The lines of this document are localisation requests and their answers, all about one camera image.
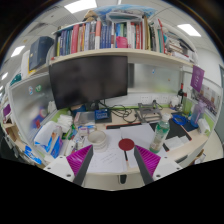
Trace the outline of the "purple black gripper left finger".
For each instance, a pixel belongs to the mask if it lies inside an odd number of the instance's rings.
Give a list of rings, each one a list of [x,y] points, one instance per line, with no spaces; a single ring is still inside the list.
[[[89,145],[66,157],[68,164],[74,173],[74,184],[79,186],[82,185],[92,156],[93,146]]]

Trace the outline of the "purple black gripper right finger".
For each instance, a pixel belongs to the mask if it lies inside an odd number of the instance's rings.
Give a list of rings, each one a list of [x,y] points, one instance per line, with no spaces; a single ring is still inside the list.
[[[148,185],[152,183],[153,174],[160,162],[161,157],[138,145],[134,147],[134,156],[144,184]]]

